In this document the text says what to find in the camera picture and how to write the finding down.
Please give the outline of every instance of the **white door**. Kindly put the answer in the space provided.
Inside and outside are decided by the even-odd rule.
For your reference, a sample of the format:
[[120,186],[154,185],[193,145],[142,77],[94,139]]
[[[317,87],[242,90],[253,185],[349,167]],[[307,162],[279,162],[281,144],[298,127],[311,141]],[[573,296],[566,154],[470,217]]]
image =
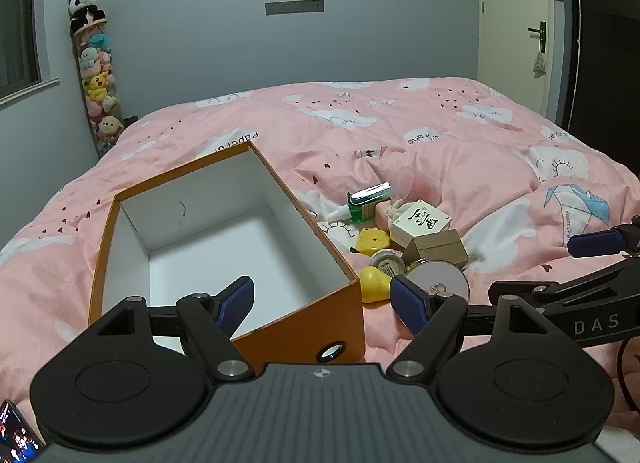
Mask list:
[[[552,65],[552,0],[480,1],[478,80],[544,114]],[[546,22],[546,75],[533,71],[540,51],[540,34],[529,31],[540,29],[541,21]]]

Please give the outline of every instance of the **open cardboard box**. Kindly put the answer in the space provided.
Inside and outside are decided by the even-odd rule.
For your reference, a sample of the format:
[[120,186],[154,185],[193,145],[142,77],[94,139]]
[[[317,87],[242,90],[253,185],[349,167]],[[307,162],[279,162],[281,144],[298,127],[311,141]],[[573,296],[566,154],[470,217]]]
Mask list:
[[[241,275],[255,303],[234,336],[256,371],[269,361],[364,355],[356,274],[255,146],[241,143],[116,195],[100,244],[89,324],[125,297],[174,305]],[[182,351],[180,340],[156,343]]]

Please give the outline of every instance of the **window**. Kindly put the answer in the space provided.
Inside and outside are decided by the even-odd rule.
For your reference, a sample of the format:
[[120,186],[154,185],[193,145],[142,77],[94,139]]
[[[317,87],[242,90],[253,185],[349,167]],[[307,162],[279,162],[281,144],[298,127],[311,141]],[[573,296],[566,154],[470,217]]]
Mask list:
[[0,98],[39,81],[33,0],[0,0]]

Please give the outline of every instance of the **pink comforter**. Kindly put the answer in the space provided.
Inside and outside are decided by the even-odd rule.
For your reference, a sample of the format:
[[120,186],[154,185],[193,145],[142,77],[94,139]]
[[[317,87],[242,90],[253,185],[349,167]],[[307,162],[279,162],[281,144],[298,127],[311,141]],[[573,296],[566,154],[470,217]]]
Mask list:
[[[640,214],[640,182],[625,167],[472,80],[295,84],[167,107],[129,127],[0,253],[0,397],[33,420],[33,375],[86,325],[113,195],[244,139],[321,222],[348,190],[402,165],[425,173],[432,186],[419,196],[452,216],[464,236],[473,303],[488,302],[495,280],[563,282],[619,261],[572,259],[566,240]],[[322,226],[347,252],[354,227]],[[346,255],[356,268],[366,261]],[[366,359],[386,366],[410,335],[388,303],[367,306],[364,316]],[[616,350],[590,350],[612,377]],[[639,352],[631,345],[624,360],[638,402]],[[620,397],[610,423],[640,432]]]

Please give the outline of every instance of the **phone screen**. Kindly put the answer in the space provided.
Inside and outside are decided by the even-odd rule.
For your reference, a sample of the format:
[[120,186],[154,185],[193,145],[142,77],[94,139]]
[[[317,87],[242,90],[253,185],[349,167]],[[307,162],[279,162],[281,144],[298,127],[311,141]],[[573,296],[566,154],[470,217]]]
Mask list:
[[16,406],[6,400],[0,409],[0,462],[26,463],[36,457],[41,448],[42,443]]

